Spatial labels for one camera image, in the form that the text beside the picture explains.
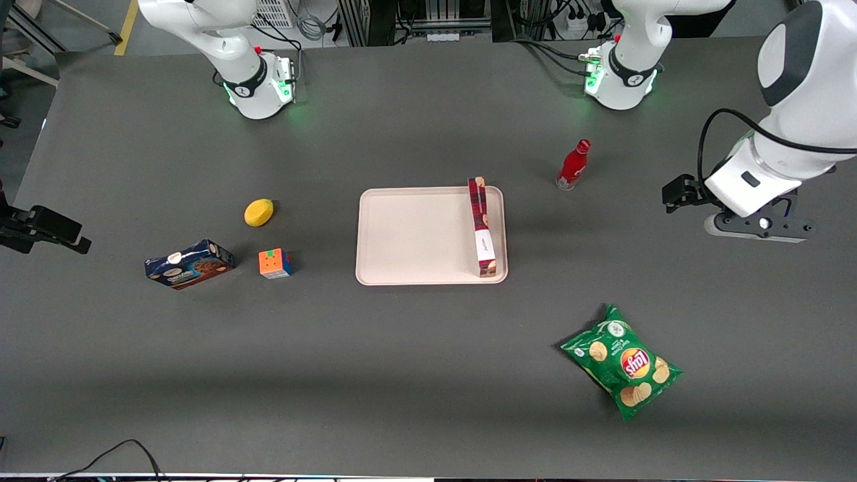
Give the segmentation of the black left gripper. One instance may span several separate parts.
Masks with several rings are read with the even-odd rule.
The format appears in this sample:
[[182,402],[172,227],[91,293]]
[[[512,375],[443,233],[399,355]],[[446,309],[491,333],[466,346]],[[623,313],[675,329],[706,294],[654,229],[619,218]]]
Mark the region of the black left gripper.
[[682,207],[705,204],[709,204],[709,198],[692,175],[679,175],[662,186],[662,205],[667,214]]

